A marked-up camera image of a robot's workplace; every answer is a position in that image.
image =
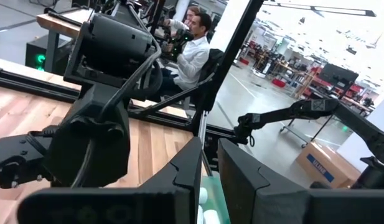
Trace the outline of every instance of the cardboard box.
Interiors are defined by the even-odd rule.
[[[340,154],[316,142],[309,143],[297,157],[297,163],[313,181],[332,188],[345,188],[355,183],[360,172]]]

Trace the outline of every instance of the green light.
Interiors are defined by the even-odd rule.
[[[39,64],[42,64],[45,61],[45,55],[43,54],[38,54],[35,58],[37,59],[37,63]]]

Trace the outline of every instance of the white pillar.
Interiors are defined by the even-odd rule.
[[[384,131],[384,100],[367,117],[367,120]],[[360,158],[373,156],[362,138],[355,133],[343,143],[337,152],[361,172],[366,169],[367,165],[360,161]]]
[[[190,0],[178,0],[175,10],[177,11],[174,15],[174,19],[182,21],[185,17],[187,8],[189,7]]]
[[[290,41],[287,40],[287,39],[284,39],[283,38],[283,41],[282,43],[280,44],[280,46],[276,49],[276,51],[281,54],[281,55],[284,55],[287,51],[287,47],[289,46],[290,44]]]
[[[249,3],[249,0],[229,0],[222,18],[215,29],[215,34],[212,37],[210,47],[226,51],[230,39],[236,30],[236,27]]]

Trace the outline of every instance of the black chair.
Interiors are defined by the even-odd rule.
[[[208,60],[204,64],[204,66],[202,67],[201,72],[200,72],[200,78],[199,78],[199,81],[197,83],[198,86],[200,84],[202,84],[203,82],[207,82],[209,80],[215,82],[216,77],[215,77],[214,73],[215,73],[219,63],[221,62],[223,55],[224,55],[224,53],[219,49],[210,49],[210,55],[208,57]],[[196,91],[195,94],[193,94],[192,96],[186,97],[178,105],[175,105],[175,106],[181,107],[185,111],[188,111],[190,109],[194,109],[194,105],[197,105],[199,103],[199,98],[201,97],[201,95],[204,91],[205,90],[202,90],[201,88],[199,88],[199,90]],[[166,94],[166,95],[172,96],[175,94],[177,94],[177,93],[171,93],[171,94]]]

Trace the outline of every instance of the black monitor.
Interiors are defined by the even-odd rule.
[[[328,63],[319,74],[319,78],[342,90],[348,90],[358,78],[358,74]]]

